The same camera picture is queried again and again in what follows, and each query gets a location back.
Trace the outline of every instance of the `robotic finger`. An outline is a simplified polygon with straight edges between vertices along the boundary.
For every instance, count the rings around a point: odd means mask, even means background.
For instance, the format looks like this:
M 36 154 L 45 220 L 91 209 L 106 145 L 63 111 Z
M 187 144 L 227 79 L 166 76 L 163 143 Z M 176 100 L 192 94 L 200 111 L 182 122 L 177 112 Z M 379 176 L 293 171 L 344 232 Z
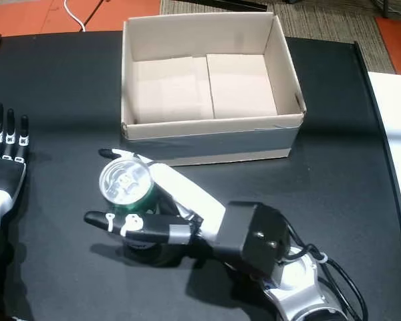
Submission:
M 90 211 L 84 219 L 90 225 L 126 239 L 149 243 L 186 245 L 195 229 L 186 219 L 169 215 L 130 213 L 123 216 Z

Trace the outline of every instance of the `screw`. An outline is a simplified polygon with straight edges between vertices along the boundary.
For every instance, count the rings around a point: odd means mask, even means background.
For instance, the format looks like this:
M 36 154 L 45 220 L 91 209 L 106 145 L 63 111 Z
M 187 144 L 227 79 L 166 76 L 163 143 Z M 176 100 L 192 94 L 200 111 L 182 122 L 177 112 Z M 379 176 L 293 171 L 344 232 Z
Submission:
M 269 246 L 273 249 L 276 249 L 278 247 L 278 243 L 276 243 L 275 241 L 267 242 L 267 244 L 269 244 Z
M 254 236 L 258 237 L 259 239 L 265 238 L 265 234 L 262 231 L 254 232 Z

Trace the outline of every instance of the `white cable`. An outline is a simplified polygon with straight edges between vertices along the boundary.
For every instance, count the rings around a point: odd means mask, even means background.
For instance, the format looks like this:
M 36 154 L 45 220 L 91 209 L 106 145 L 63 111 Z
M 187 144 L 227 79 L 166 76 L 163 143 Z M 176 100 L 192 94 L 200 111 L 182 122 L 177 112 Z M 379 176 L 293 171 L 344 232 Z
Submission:
M 82 31 L 85 32 L 85 31 L 86 31 L 86 28 L 85 28 L 85 25 L 83 24 L 83 22 L 81 22 L 81 21 L 79 20 L 79 18 L 77 18 L 77 17 L 70 11 L 70 9 L 68 9 L 68 7 L 67 7 L 67 0 L 64 0 L 64 8 L 65 8 L 65 10 L 67 11 L 67 13 L 70 15 L 70 17 L 73 18 L 77 23 L 80 24 L 80 27 L 82 27 Z

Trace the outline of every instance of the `black cable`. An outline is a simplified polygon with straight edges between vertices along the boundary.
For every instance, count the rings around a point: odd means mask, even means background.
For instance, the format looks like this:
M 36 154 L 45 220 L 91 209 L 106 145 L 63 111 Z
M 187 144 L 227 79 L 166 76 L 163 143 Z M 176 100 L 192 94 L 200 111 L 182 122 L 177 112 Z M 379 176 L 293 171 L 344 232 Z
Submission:
M 336 261 L 334 261 L 331 258 L 328 258 L 327 263 L 330 264 L 330 266 L 332 266 L 333 269 L 335 269 L 338 272 L 338 274 L 340 274 L 342 276 L 342 278 L 349 284 L 349 287 L 352 289 L 358 302 L 360 303 L 361 311 L 362 311 L 362 318 L 363 318 L 363 320 L 367 320 L 368 319 L 367 304 L 364 301 L 364 298 L 362 297 L 362 294 L 359 291 L 359 289 L 357 288 L 357 286 L 355 285 L 354 281 L 352 281 L 352 279 L 349 277 L 349 275 L 346 273 L 346 271 L 343 270 L 343 268 Z
M 358 316 L 348 299 L 345 297 L 343 292 L 340 290 L 336 280 L 333 278 L 331 272 L 329 271 L 328 267 L 325 264 L 321 264 L 321 268 L 323 273 L 325 274 L 326 278 L 330 282 L 331 286 L 335 290 L 335 292 L 338 295 L 338 298 L 340 299 L 341 302 L 344 303 L 344 306 L 346 309 L 348 309 L 349 314 L 354 318 L 355 321 L 361 321 L 361 318 Z
M 289 261 L 293 261 L 295 259 L 301 258 L 303 255 L 310 253 L 313 258 L 315 258 L 317 261 L 321 261 L 324 259 L 324 255 L 318 250 L 316 246 L 313 244 L 305 244 L 300 236 L 298 236 L 297 232 L 294 230 L 294 227 L 290 224 L 290 222 L 287 220 L 286 217 L 282 215 L 283 220 L 286 222 L 289 230 L 289 234 L 291 238 L 294 240 L 294 242 L 301 247 L 301 251 L 296 254 L 292 255 L 285 255 L 284 258 Z M 338 286 L 336 280 L 332 276 L 331 272 L 329 271 L 328 267 L 326 264 L 329 264 L 340 276 L 348 283 L 349 287 L 351 288 L 352 292 L 355 294 L 358 302 L 360 303 L 361 306 L 361 311 L 362 311 L 362 318 L 358 315 L 358 313 L 355 311 L 353 306 L 350 304 L 349 300 L 345 297 L 344 293 Z M 331 258 L 328 258 L 325 263 L 320 264 L 325 276 L 327 277 L 330 286 L 332 287 L 332 290 L 334 294 L 336 294 L 338 300 L 343 303 L 343 306 L 346 308 L 346 310 L 350 313 L 350 315 L 354 318 L 355 321 L 368 321 L 368 309 L 367 305 L 364 301 L 364 298 L 362 297 L 359 289 L 356 287 L 354 281 L 349 277 L 349 275 L 343 270 L 343 268 L 337 264 L 336 261 L 334 261 Z
M 86 27 L 86 25 L 88 24 L 88 22 L 90 21 L 90 19 L 94 16 L 94 14 L 96 13 L 96 11 L 101 7 L 102 3 L 104 2 L 104 0 L 100 0 L 100 2 L 98 2 L 98 4 L 96 5 L 95 9 L 91 12 L 91 14 L 89 15 L 89 17 L 85 20 L 84 25 Z

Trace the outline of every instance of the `orange floor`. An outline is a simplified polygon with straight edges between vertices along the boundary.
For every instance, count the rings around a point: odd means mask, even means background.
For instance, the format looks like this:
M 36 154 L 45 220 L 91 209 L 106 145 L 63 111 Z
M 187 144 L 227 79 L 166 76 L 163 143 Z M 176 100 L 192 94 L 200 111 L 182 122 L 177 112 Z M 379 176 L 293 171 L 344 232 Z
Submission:
M 376 19 L 395 71 L 401 75 L 401 21 Z
M 99 0 L 68 0 L 70 10 L 85 21 Z M 129 17 L 158 15 L 160 0 L 105 0 L 88 23 L 88 31 L 121 30 Z M 0 5 L 3 36 L 79 31 L 63 8 L 63 0 L 37 0 Z

